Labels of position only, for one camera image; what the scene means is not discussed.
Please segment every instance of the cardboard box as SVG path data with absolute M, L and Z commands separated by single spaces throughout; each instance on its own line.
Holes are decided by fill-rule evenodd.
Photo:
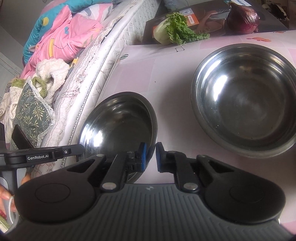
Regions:
M 289 1 L 289 30 L 296 30 L 296 1 Z
M 227 16 L 231 8 L 230 0 L 212 0 L 177 10 L 187 18 L 187 26 L 195 32 L 207 32 L 211 37 L 234 34 L 227 26 Z M 287 31 L 275 16 L 265 10 L 261 5 L 251 0 L 232 0 L 240 5 L 253 8 L 260 16 L 258 32 Z M 165 20 L 166 15 L 159 16 L 146 22 L 143 44 L 158 44 L 154 39 L 153 30 Z
M 265 0 L 265 3 L 270 5 L 272 4 L 276 4 L 279 5 L 288 15 L 288 0 Z

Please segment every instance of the red onion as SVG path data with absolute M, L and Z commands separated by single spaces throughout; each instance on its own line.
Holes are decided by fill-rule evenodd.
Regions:
M 231 3 L 231 11 L 227 16 L 227 25 L 237 34 L 250 34 L 259 25 L 259 16 L 254 9 Z

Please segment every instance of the stainless steel bowl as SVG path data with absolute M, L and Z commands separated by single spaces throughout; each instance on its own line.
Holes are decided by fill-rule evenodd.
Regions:
M 146 164 L 155 149 L 157 120 L 153 107 L 142 95 L 121 92 L 103 100 L 86 119 L 78 143 L 85 148 L 83 160 L 98 153 L 114 158 L 119 152 L 147 144 Z M 135 181 L 140 175 L 131 175 Z
M 296 140 L 296 70 L 275 51 L 234 44 L 198 66 L 191 104 L 203 130 L 242 156 L 266 158 Z

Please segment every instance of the ribbed gray surface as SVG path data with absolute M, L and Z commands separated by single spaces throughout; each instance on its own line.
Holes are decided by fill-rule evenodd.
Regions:
M 242 226 L 220 219 L 197 195 L 183 193 L 174 184 L 126 184 L 117 193 L 104 194 L 77 220 L 56 226 L 25 221 L 8 237 L 13 241 L 288 241 L 292 235 L 276 221 Z

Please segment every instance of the floral pillow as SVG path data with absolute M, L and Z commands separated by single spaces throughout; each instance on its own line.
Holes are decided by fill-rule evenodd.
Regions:
M 28 80 L 16 108 L 14 126 L 18 124 L 31 144 L 38 148 L 54 120 L 53 109 L 43 100 L 32 81 Z M 16 149 L 13 141 L 11 147 Z

